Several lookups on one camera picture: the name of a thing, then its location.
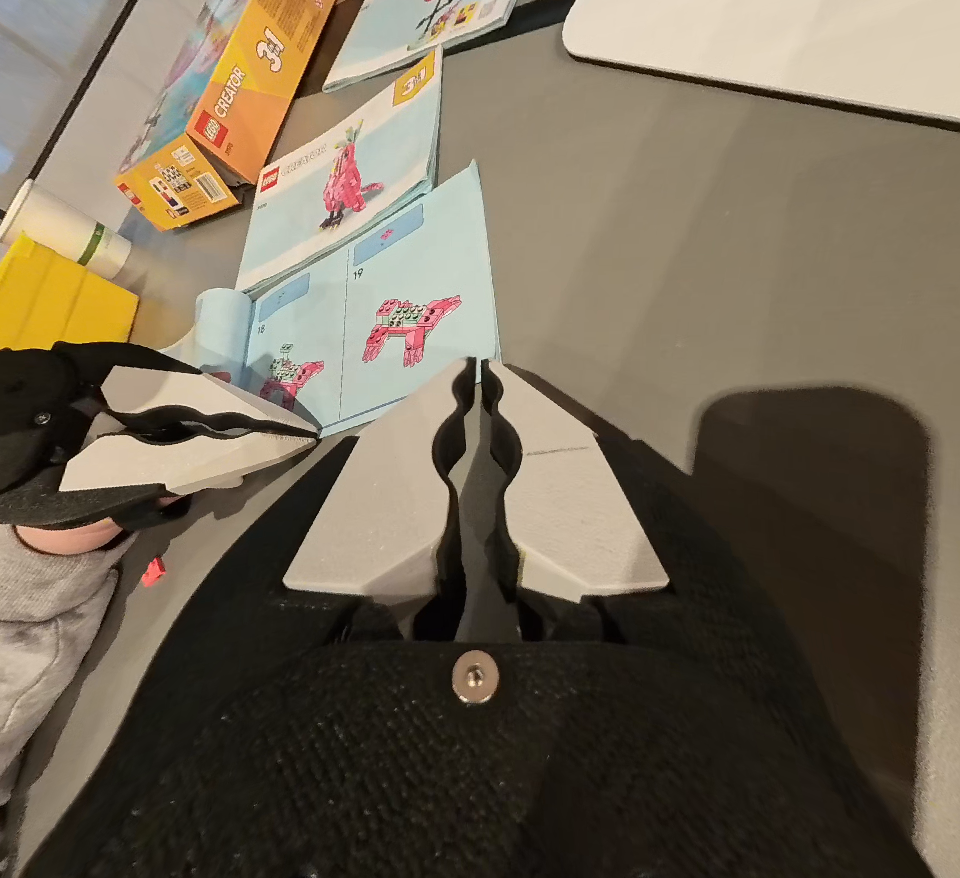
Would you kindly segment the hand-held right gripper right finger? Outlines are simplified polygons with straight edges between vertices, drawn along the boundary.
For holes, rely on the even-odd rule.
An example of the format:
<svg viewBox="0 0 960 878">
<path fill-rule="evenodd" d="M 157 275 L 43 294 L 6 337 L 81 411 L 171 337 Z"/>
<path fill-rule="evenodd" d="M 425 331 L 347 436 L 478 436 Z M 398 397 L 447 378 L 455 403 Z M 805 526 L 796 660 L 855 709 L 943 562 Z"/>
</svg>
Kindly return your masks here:
<svg viewBox="0 0 960 878">
<path fill-rule="evenodd" d="M 598 600 L 666 590 L 595 431 L 499 361 L 483 361 L 482 392 L 504 476 L 490 561 L 521 626 L 551 628 Z"/>
</svg>

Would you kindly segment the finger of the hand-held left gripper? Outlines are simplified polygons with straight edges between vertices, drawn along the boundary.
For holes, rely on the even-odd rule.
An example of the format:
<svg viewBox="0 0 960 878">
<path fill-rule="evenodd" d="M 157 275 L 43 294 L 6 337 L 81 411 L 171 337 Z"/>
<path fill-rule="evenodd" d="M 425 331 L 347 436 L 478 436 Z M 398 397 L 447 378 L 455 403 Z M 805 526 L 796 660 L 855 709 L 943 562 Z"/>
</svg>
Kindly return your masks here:
<svg viewBox="0 0 960 878">
<path fill-rule="evenodd" d="M 282 405 L 206 373 L 118 366 L 107 375 L 101 392 L 113 417 L 143 431 L 200 425 L 216 433 L 320 435 L 315 425 Z"/>
<path fill-rule="evenodd" d="M 60 492 L 161 486 L 186 494 L 235 488 L 248 475 L 312 450 L 314 433 L 248 432 L 239 437 L 193 436 L 174 444 L 142 441 L 126 433 L 96 438 L 65 467 Z"/>
</svg>

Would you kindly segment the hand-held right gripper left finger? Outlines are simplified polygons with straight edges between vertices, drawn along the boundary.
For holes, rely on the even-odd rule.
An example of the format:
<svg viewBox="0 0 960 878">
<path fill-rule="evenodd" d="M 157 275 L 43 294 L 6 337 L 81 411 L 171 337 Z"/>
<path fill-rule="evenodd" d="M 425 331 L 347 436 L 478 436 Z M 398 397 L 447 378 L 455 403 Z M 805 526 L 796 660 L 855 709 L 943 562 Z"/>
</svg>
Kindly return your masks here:
<svg viewBox="0 0 960 878">
<path fill-rule="evenodd" d="M 459 498 L 477 362 L 455 359 L 370 423 L 283 577 L 387 608 L 412 637 L 455 637 L 467 600 Z"/>
</svg>

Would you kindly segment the grey desk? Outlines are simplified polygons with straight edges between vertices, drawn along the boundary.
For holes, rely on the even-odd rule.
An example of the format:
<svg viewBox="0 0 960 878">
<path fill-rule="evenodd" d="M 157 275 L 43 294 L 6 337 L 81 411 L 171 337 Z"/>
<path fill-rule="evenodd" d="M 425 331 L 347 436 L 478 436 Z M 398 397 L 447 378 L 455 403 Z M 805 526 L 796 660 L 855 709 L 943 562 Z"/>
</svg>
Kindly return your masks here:
<svg viewBox="0 0 960 878">
<path fill-rule="evenodd" d="M 714 524 L 958 876 L 958 129 L 583 63 L 574 1 L 447 65 L 503 356 Z"/>
</svg>

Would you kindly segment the person's left hand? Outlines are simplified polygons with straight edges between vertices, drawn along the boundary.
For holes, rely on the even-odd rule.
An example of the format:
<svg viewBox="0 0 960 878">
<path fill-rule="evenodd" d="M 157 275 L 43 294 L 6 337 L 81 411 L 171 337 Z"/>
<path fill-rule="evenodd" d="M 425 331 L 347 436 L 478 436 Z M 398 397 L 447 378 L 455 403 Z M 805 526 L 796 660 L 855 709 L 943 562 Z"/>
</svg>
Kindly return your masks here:
<svg viewBox="0 0 960 878">
<path fill-rule="evenodd" d="M 40 555 L 57 558 L 72 558 L 108 549 L 127 534 L 113 519 L 66 529 L 15 525 L 13 531 L 27 548 Z"/>
</svg>

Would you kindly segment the stacked yellow plastic bins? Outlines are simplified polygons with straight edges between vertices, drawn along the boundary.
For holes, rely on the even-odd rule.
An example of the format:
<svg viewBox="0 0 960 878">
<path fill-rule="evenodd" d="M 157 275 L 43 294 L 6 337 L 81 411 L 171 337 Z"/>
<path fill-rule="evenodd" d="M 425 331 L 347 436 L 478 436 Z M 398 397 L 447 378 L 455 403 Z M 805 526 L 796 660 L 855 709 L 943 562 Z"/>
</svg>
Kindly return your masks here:
<svg viewBox="0 0 960 878">
<path fill-rule="evenodd" d="M 1 347 L 126 343 L 139 297 L 54 250 L 20 236 L 1 262 Z"/>
</svg>

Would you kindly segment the white paper cup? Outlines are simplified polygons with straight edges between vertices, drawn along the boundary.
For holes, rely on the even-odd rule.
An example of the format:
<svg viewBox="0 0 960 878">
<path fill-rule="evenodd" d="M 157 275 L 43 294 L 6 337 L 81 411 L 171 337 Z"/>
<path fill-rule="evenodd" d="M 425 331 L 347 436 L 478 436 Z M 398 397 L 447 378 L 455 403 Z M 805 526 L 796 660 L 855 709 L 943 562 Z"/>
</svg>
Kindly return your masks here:
<svg viewBox="0 0 960 878">
<path fill-rule="evenodd" d="M 124 269 L 133 250 L 125 237 L 55 197 L 34 179 L 18 189 L 1 223 L 3 246 L 10 247 L 21 237 L 110 281 Z"/>
</svg>

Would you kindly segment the orange toy brick box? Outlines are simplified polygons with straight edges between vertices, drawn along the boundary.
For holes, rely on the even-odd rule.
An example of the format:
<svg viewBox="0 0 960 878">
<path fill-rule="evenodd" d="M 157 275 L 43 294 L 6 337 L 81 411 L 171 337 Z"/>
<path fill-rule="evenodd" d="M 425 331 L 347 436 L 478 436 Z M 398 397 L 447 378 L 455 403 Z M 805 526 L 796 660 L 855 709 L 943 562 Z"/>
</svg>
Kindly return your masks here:
<svg viewBox="0 0 960 878">
<path fill-rule="evenodd" d="M 119 166 L 116 186 L 161 232 L 258 185 L 337 0 L 207 0 Z"/>
</svg>

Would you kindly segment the wooden book stand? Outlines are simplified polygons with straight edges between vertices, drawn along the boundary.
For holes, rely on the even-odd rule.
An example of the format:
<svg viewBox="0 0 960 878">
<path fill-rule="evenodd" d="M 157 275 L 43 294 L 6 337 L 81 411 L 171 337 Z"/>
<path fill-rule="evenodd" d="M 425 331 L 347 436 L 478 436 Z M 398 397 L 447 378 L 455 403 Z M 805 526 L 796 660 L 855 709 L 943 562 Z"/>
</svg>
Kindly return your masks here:
<svg viewBox="0 0 960 878">
<path fill-rule="evenodd" d="M 577 0 L 570 56 L 952 126 L 959 0 Z"/>
</svg>

